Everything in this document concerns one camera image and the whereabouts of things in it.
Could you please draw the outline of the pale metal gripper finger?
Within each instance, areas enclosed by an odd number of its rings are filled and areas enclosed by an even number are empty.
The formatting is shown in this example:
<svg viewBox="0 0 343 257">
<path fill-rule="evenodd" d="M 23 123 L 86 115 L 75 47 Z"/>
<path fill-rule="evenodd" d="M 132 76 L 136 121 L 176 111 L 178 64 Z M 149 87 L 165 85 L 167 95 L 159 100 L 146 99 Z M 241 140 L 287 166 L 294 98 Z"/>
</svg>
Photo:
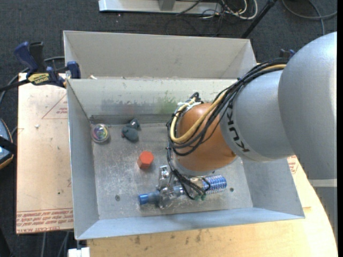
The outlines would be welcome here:
<svg viewBox="0 0 343 257">
<path fill-rule="evenodd" d="M 170 186 L 171 175 L 169 166 L 163 165 L 159 168 L 159 188 L 165 188 Z"/>
<path fill-rule="evenodd" d="M 169 195 L 160 195 L 158 197 L 157 206 L 159 208 L 168 208 L 173 202 L 173 198 Z"/>
</svg>

